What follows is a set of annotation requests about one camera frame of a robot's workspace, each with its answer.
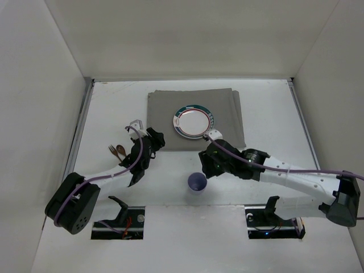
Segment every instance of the plate rim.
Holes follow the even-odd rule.
[[[179,119],[180,116],[185,113],[188,110],[198,110],[202,113],[204,113],[208,120],[209,120],[209,126],[207,127],[207,129],[202,132],[201,134],[197,134],[197,135],[189,135],[187,133],[185,133],[180,126],[175,124],[176,119]],[[176,132],[181,135],[184,138],[189,138],[189,139],[199,139],[202,138],[203,135],[210,129],[212,129],[214,127],[214,117],[213,114],[211,113],[211,111],[209,109],[207,109],[205,106],[199,105],[199,104],[189,104],[189,105],[185,105],[183,107],[181,107],[180,109],[177,110],[177,112],[175,113],[175,115],[173,116],[173,126],[176,130]]]

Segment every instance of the black cable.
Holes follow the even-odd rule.
[[[252,228],[254,228],[254,229],[256,229],[256,230],[259,230],[259,231],[267,232],[267,231],[272,231],[272,230],[274,230],[277,226],[278,226],[278,225],[276,225],[276,226],[275,226],[275,227],[273,227],[272,229],[258,229],[258,228],[256,228],[255,226],[253,226]]]

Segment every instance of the fork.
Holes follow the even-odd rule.
[[[119,157],[119,155],[118,155],[118,151],[115,149],[115,147],[114,147],[114,146],[110,145],[110,146],[109,146],[109,150],[110,150],[110,152],[111,152],[114,156],[116,156],[116,157],[120,160],[120,162],[121,162],[121,163],[123,162],[123,160],[121,160],[121,158]]]

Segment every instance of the white enclosure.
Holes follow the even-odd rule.
[[[294,77],[321,167],[363,174],[363,14],[363,0],[0,0],[1,271],[31,271],[83,77]]]
[[[118,159],[107,149],[110,144],[122,144],[130,151],[133,143],[124,125],[136,118],[145,124],[149,92],[227,86],[239,92],[249,148],[303,168],[315,168],[287,80],[210,79],[95,83],[75,171],[91,175],[115,167]],[[265,204],[275,195],[305,194],[225,173],[210,178],[204,193],[195,196],[187,187],[193,172],[201,172],[196,151],[161,149],[136,185],[116,186],[110,191],[130,206],[146,206],[142,241],[92,241],[91,225],[71,236],[48,218],[32,272],[46,273],[50,268],[78,273],[96,273],[100,268],[135,273],[146,272],[146,268],[150,273],[285,272],[293,268],[302,273],[313,268],[318,272],[334,268],[362,272],[348,229],[324,218],[304,218],[307,234],[302,241],[248,239],[242,204]]]

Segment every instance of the white wall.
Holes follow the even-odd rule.
[[[338,0],[46,0],[96,78],[293,77]]]
[[[43,0],[0,1],[0,271],[30,272],[84,79]]]
[[[363,75],[364,1],[340,0],[293,81],[321,168],[364,174]],[[363,261],[364,221],[350,232]]]

